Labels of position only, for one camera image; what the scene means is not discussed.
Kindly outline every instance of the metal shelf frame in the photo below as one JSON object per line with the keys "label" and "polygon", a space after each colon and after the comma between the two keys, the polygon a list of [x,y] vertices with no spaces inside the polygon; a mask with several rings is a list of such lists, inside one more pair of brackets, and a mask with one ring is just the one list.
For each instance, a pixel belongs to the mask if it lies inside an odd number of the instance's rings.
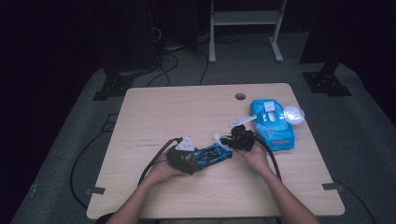
{"label": "metal shelf frame", "polygon": [[215,11],[215,0],[211,1],[210,8],[210,41],[209,41],[209,61],[216,61],[215,52],[215,26],[217,25],[274,25],[274,35],[269,37],[271,48],[275,54],[276,61],[283,62],[282,54],[277,46],[280,25],[285,13],[287,0],[282,0],[279,10],[259,10],[259,11]]}

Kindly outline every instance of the black cable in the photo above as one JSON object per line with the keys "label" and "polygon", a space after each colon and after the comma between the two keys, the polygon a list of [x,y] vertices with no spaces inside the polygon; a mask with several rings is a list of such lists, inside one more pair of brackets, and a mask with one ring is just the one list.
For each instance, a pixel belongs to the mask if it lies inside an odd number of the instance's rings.
{"label": "black cable", "polygon": [[177,65],[178,65],[178,58],[177,58],[175,55],[172,55],[172,54],[167,54],[167,55],[173,57],[173,58],[176,60],[175,65],[173,65],[169,70],[166,70],[166,71],[164,71],[163,73],[161,73],[161,74],[159,74],[158,76],[156,76],[155,78],[153,78],[153,79],[148,83],[148,85],[147,85],[146,87],[148,87],[148,86],[149,86],[155,79],[157,79],[158,77],[160,77],[160,76],[162,76],[162,75],[164,75],[164,74],[167,75],[168,72],[172,71],[174,68],[177,67]]}
{"label": "black cable", "polygon": [[162,63],[161,63],[161,65],[160,65],[160,68],[161,68],[161,70],[163,70],[163,72],[164,72],[165,75],[166,75],[166,78],[168,79],[168,84],[167,84],[166,86],[172,86],[171,78],[169,77],[168,72],[165,71],[165,69],[163,69],[163,64],[162,64]]}
{"label": "black cable", "polygon": [[201,86],[201,85],[202,85],[202,81],[204,80],[204,77],[205,77],[205,75],[206,75],[207,68],[208,68],[208,66],[209,66],[209,59],[207,58],[207,55],[204,53],[203,50],[201,50],[201,49],[198,49],[198,50],[201,51],[202,54],[204,54],[205,60],[206,60],[205,71],[204,71],[204,73],[203,73],[202,76],[201,76],[201,80],[199,81],[199,85]]}
{"label": "black cable", "polygon": [[115,120],[111,121],[111,118],[117,117],[118,115],[119,115],[118,113],[110,113],[107,115],[106,122],[103,124],[102,129],[101,129],[102,133],[104,133],[104,132],[112,133],[113,132],[113,130],[107,129],[106,126],[107,126],[107,124],[111,124],[111,125],[113,125],[112,127],[114,128],[116,125],[116,121]]}
{"label": "black cable", "polygon": [[137,183],[137,186],[140,185],[140,183],[143,181],[143,179],[146,177],[147,172],[149,171],[149,169],[151,168],[151,166],[153,166],[158,158],[163,154],[163,152],[173,143],[173,142],[178,142],[180,143],[183,140],[183,138],[174,138],[169,140],[165,145],[163,145],[163,147],[157,152],[157,155],[155,155],[155,157],[151,160],[151,162],[146,166],[145,170],[143,171],[142,175],[140,176],[139,182]]}
{"label": "black cable", "polygon": [[347,191],[349,191],[353,196],[355,196],[355,198],[358,199],[358,201],[361,203],[361,205],[366,210],[367,214],[370,216],[370,219],[373,221],[374,224],[376,224],[375,217],[373,216],[373,214],[370,211],[370,209],[367,206],[367,204],[358,196],[358,194],[356,194],[350,187],[348,187],[346,184],[344,184],[343,182],[339,181],[338,179],[332,177],[332,180],[335,181],[336,183],[338,183],[339,185],[341,185]]}
{"label": "black cable", "polygon": [[78,160],[79,160],[79,158],[82,156],[82,154],[87,150],[87,148],[96,140],[96,139],[98,139],[103,133],[108,133],[111,129],[113,129],[114,128],[114,126],[115,125],[112,125],[112,126],[110,126],[109,128],[106,128],[104,131],[101,131],[98,135],[96,135],[82,150],[81,150],[81,152],[79,153],[79,155],[77,156],[77,158],[76,158],[76,160],[75,160],[75,162],[74,162],[74,164],[73,164],[73,168],[72,168],[72,171],[71,171],[71,174],[70,174],[70,181],[69,181],[69,184],[70,184],[70,189],[71,189],[71,191],[72,191],[72,194],[73,194],[73,197],[77,200],[77,202],[82,206],[82,207],[84,207],[85,209],[88,209],[88,205],[85,205],[85,203],[83,203],[82,202],[82,200],[77,196],[77,194],[76,194],[76,192],[74,191],[74,187],[73,187],[73,174],[74,174],[74,171],[75,171],[75,169],[76,169],[76,165],[77,165],[77,163],[78,163]]}
{"label": "black cable", "polygon": [[231,45],[245,39],[245,36],[243,34],[239,35],[240,37],[238,35],[216,35],[215,42],[222,45]]}
{"label": "black cable", "polygon": [[281,177],[281,175],[280,175],[279,167],[277,166],[277,162],[276,162],[274,153],[273,153],[273,151],[267,146],[267,144],[265,144],[265,142],[264,142],[260,137],[254,135],[254,134],[253,134],[253,135],[252,135],[252,134],[248,134],[248,133],[240,133],[240,134],[242,134],[242,135],[244,135],[244,136],[246,136],[246,137],[249,137],[249,138],[251,138],[251,139],[256,140],[256,141],[259,142],[263,147],[265,147],[265,149],[267,150],[268,154],[270,155],[270,158],[271,158],[272,163],[274,164],[276,176],[277,176],[280,180],[282,180],[282,177]]}

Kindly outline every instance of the wooden table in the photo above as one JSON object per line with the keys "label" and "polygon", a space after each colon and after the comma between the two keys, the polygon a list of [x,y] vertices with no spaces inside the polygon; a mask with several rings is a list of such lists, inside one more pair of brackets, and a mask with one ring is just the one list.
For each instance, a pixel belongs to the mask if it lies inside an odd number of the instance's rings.
{"label": "wooden table", "polygon": [[[235,95],[243,93],[245,100]],[[170,139],[190,135],[203,148],[215,133],[229,134],[228,124],[249,116],[253,99],[271,98],[298,105],[288,84],[247,84],[130,89],[125,95],[87,211],[96,219],[115,212],[128,199],[147,164]],[[254,130],[251,123],[247,128]],[[317,216],[345,211],[306,122],[293,127],[295,148],[275,152],[285,185]],[[274,217],[276,204],[265,183],[236,153],[231,159],[158,186],[141,217]]]}

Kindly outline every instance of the dark wall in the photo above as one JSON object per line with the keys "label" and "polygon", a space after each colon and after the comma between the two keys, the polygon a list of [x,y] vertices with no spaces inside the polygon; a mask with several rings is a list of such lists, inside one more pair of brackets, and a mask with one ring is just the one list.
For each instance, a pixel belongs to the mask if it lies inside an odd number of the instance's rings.
{"label": "dark wall", "polygon": [[8,223],[100,65],[84,1],[0,4],[0,222]]}
{"label": "dark wall", "polygon": [[329,56],[355,71],[396,126],[396,3],[387,0],[322,0],[301,59]]}

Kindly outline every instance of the cable on floor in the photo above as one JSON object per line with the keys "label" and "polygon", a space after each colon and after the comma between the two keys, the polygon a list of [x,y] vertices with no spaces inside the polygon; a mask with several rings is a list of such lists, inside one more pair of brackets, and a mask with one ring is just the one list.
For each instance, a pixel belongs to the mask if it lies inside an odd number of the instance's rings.
{"label": "cable on floor", "polygon": [[174,58],[174,59],[176,60],[175,65],[173,65],[169,70],[166,70],[166,71],[163,70],[163,72],[160,73],[158,76],[154,77],[154,78],[147,84],[146,87],[149,87],[149,85],[151,85],[151,83],[152,83],[153,81],[155,81],[155,79],[157,79],[158,77],[161,77],[161,76],[163,76],[163,75],[166,75],[166,76],[167,76],[167,78],[168,78],[168,84],[167,84],[167,85],[170,85],[170,77],[168,76],[168,72],[172,71],[174,68],[177,67],[177,65],[178,65],[178,58],[177,58],[175,55],[172,55],[172,54],[165,54],[164,56],[170,56],[170,57]]}
{"label": "cable on floor", "polygon": [[332,180],[334,182],[336,182],[337,184],[341,185],[341,187],[343,187],[347,191],[349,191],[361,203],[361,205],[364,207],[364,209],[366,210],[367,214],[369,215],[370,219],[373,221],[374,224],[376,224],[376,220],[375,220],[375,217],[373,216],[373,213],[370,211],[370,208],[361,199],[361,197],[359,197],[358,194],[356,194],[350,187],[348,187],[346,184],[344,184],[343,182],[339,181],[338,179],[332,177]]}
{"label": "cable on floor", "polygon": [[77,196],[77,194],[76,194],[76,192],[75,192],[75,190],[74,190],[74,186],[73,186],[73,175],[74,175],[74,172],[75,172],[75,169],[76,169],[76,165],[77,165],[77,163],[78,163],[78,161],[79,161],[79,159],[81,158],[81,156],[84,154],[84,152],[88,149],[88,147],[94,142],[94,141],[96,141],[96,139],[98,139],[100,136],[102,136],[102,134],[104,134],[104,133],[112,133],[112,130],[113,130],[113,128],[115,127],[115,124],[112,124],[112,125],[110,125],[110,127],[107,127],[107,128],[105,128],[106,127],[106,125],[108,124],[108,123],[112,123],[111,121],[109,121],[109,119],[110,119],[110,117],[111,116],[114,116],[114,115],[118,115],[118,114],[109,114],[108,116],[107,116],[107,120],[106,120],[106,122],[105,122],[105,124],[104,124],[104,126],[102,127],[102,131],[99,133],[99,134],[97,134],[82,150],[81,150],[81,152],[78,154],[78,156],[77,156],[77,158],[76,158],[76,160],[75,160],[75,162],[74,162],[74,164],[73,164],[73,168],[72,168],[72,171],[71,171],[71,173],[70,173],[70,178],[69,178],[69,185],[70,185],[70,190],[72,191],[72,194],[73,194],[73,197],[76,199],[76,201],[83,207],[83,208],[85,208],[85,209],[88,209],[88,205],[86,205],[78,196]]}
{"label": "cable on floor", "polygon": [[204,54],[204,56],[205,56],[205,62],[206,62],[205,71],[204,71],[204,73],[203,73],[202,76],[201,76],[201,80],[199,81],[199,85],[201,86],[201,85],[202,85],[202,82],[203,82],[203,80],[204,80],[204,77],[205,77],[205,75],[206,75],[207,68],[209,67],[209,59],[207,58],[207,55],[206,55],[206,53],[204,53],[203,50],[201,50],[201,49],[198,49],[198,50],[199,50],[202,54]]}

